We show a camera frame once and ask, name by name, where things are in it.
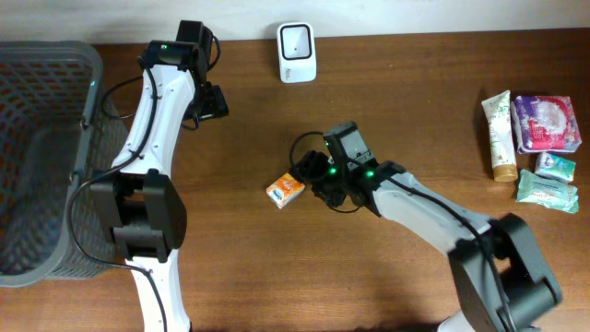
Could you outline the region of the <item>orange tissue pack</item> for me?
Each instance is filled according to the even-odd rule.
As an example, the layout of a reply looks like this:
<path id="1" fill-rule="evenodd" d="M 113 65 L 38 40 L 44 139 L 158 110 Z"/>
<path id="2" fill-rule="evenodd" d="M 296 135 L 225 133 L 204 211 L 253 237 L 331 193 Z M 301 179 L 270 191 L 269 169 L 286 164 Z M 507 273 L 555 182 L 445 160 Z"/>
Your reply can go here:
<path id="1" fill-rule="evenodd" d="M 305 184 L 289 172 L 284 173 L 266 188 L 269 199 L 279 208 L 284 208 L 305 189 Z"/>

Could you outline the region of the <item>white Pantene tube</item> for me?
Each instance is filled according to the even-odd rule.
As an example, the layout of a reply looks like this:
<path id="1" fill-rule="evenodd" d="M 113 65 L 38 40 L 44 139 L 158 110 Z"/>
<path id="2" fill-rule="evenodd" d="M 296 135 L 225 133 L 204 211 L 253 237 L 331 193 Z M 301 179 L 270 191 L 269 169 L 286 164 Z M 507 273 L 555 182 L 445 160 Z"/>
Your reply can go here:
<path id="1" fill-rule="evenodd" d="M 518 179 L 510 97 L 511 91 L 505 90 L 481 103 L 489 126 L 493 178 L 501 183 Z"/>

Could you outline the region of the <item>green wipes pack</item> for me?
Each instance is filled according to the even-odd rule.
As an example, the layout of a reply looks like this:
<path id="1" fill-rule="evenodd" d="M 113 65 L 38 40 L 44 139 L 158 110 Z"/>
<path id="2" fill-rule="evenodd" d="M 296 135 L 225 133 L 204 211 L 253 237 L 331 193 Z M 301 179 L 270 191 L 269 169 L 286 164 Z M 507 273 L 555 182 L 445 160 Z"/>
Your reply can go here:
<path id="1" fill-rule="evenodd" d="M 522 169 L 516 201 L 575 214 L 579 211 L 577 188 L 557 180 L 546 179 Z"/>

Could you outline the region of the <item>red purple tissue pack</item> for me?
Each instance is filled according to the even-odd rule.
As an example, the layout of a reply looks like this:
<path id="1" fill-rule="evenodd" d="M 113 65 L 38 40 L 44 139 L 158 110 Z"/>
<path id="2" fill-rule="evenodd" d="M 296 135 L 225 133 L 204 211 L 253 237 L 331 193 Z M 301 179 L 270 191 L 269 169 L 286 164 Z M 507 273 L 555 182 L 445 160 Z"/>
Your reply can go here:
<path id="1" fill-rule="evenodd" d="M 511 102 L 517 152 L 574 153 L 582 144 L 571 98 L 518 96 Z"/>

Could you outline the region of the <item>teal Kleenex tissue pack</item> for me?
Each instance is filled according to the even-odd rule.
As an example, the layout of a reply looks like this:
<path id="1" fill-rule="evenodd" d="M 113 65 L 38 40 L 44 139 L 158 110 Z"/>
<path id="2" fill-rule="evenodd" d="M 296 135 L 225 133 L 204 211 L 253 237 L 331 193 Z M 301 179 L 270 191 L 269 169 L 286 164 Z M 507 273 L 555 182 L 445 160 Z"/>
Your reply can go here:
<path id="1" fill-rule="evenodd" d="M 573 181 L 575 166 L 574 161 L 541 152 L 537 157 L 534 174 L 568 184 Z"/>

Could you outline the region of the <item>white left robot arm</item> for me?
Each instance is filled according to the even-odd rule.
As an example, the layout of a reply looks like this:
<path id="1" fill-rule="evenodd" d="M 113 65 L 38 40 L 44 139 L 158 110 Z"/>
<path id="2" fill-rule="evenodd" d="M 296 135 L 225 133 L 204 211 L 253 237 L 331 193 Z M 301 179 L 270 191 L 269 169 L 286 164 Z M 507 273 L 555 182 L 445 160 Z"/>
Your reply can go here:
<path id="1" fill-rule="evenodd" d="M 89 187 L 105 238 L 136 283 L 146 331 L 192 328 L 178 268 L 187 211 L 171 166 L 184 122 L 200 125 L 230 112 L 220 86 L 207 80 L 218 47 L 211 29 L 192 20 L 180 22 L 174 40 L 148 44 L 130 132 L 111 168 Z"/>

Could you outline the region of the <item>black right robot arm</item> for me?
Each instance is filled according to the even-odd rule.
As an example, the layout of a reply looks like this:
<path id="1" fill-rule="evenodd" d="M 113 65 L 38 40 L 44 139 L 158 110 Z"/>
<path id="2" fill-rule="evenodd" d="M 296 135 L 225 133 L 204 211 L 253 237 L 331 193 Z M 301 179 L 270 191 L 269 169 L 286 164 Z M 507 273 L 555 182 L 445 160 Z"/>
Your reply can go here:
<path id="1" fill-rule="evenodd" d="M 533 331 L 559 306 L 561 287 L 526 222 L 461 207 L 421 184 L 402 165 L 379 162 L 355 122 L 321 133 L 325 152 L 289 160 L 290 172 L 333 210 L 356 209 L 396 222 L 449 262 L 459 310 L 436 331 Z"/>

